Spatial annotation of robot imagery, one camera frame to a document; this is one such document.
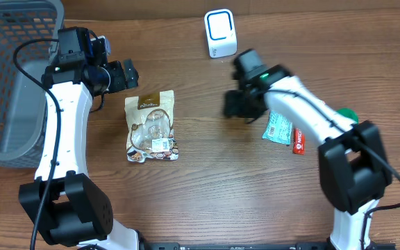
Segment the teal wet wipes pack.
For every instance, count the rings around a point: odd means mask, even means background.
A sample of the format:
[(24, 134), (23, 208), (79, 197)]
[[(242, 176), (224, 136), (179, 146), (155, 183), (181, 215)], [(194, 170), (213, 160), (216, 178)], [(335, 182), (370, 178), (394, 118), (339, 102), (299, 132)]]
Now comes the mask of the teal wet wipes pack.
[(267, 128), (262, 139), (270, 140), (279, 144), (289, 145), (291, 143), (292, 123), (284, 116), (271, 111)]

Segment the white brown snack bag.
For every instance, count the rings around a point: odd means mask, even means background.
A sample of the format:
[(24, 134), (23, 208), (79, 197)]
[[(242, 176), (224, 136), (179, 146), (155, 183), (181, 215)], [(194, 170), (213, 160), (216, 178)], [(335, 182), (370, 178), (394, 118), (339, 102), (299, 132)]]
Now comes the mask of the white brown snack bag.
[(128, 126), (126, 157), (130, 162), (177, 160), (174, 138), (174, 91), (167, 90), (124, 100)]

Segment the red snack bar wrapper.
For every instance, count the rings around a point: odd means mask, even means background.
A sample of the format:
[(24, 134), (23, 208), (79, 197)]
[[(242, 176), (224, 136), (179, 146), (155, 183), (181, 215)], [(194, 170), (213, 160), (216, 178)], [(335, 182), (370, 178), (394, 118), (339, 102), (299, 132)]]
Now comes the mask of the red snack bar wrapper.
[(294, 142), (292, 152), (298, 155), (305, 154), (305, 135), (299, 128), (294, 129)]

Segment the green white small bottle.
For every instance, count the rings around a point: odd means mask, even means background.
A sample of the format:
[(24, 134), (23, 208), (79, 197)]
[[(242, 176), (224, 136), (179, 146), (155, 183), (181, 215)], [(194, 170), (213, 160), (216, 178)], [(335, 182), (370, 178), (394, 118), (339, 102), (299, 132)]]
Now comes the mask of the green white small bottle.
[(352, 110), (350, 108), (341, 108), (341, 109), (337, 110), (337, 112), (344, 117), (352, 119), (356, 124), (359, 123), (358, 115), (354, 110)]

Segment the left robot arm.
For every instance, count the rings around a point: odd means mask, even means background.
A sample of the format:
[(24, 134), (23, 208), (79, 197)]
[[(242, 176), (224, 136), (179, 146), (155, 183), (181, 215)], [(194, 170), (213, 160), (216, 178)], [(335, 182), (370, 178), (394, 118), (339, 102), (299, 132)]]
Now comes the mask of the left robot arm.
[(146, 249), (139, 231), (113, 217), (108, 196), (89, 178), (88, 117), (93, 99), (138, 86), (131, 60), (109, 61), (110, 45), (87, 28), (58, 31), (57, 55), (37, 80), (47, 98), (47, 127), (32, 183), (19, 202), (33, 222), (32, 238), (79, 249)]

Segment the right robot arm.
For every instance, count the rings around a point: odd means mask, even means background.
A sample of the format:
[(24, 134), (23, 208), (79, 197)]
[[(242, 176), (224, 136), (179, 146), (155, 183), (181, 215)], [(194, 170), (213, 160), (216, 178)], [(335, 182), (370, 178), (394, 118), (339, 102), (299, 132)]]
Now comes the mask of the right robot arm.
[(224, 115), (251, 123), (266, 110), (299, 128), (318, 152), (321, 189), (334, 207), (327, 249), (394, 249), (369, 237), (372, 213), (392, 174), (378, 128), (329, 108), (282, 65), (266, 66), (248, 49), (233, 61), (238, 88), (226, 93)]

